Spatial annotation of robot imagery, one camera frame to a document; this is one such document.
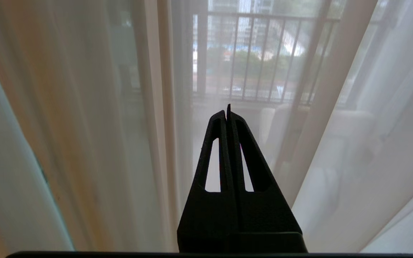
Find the black clamp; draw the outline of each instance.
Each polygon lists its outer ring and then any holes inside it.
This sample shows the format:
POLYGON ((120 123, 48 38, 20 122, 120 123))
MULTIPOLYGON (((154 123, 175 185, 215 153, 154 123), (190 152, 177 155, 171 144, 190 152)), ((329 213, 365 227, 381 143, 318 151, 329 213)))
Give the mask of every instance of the black clamp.
POLYGON ((306 253, 302 231, 246 121, 227 107, 208 122, 197 170, 177 229, 182 253, 306 253), (219 139, 221 192, 207 192, 219 139), (254 192, 245 190, 241 149, 254 192))

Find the sheer curtain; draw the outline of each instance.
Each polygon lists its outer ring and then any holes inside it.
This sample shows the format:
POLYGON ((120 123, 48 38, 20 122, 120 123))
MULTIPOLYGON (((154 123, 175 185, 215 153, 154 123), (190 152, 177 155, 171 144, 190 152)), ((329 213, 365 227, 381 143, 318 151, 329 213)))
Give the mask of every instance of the sheer curtain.
POLYGON ((310 252, 413 253, 413 0, 0 0, 0 254, 176 251, 228 103, 310 252))

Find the curtain fold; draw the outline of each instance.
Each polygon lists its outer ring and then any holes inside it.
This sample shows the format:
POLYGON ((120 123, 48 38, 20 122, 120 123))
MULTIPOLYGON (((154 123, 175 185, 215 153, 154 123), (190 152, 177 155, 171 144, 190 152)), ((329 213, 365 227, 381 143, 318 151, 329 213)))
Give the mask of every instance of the curtain fold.
POLYGON ((0 0, 0 253, 177 251, 228 103, 310 252, 413 253, 413 0, 0 0))

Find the white sheer curtain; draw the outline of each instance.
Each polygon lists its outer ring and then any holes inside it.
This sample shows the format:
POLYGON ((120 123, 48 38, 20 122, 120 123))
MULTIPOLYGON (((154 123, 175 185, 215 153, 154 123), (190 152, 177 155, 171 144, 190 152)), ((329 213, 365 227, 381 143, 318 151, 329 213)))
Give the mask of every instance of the white sheer curtain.
POLYGON ((413 0, 0 0, 0 253, 176 251, 228 103, 310 252, 413 253, 413 0))

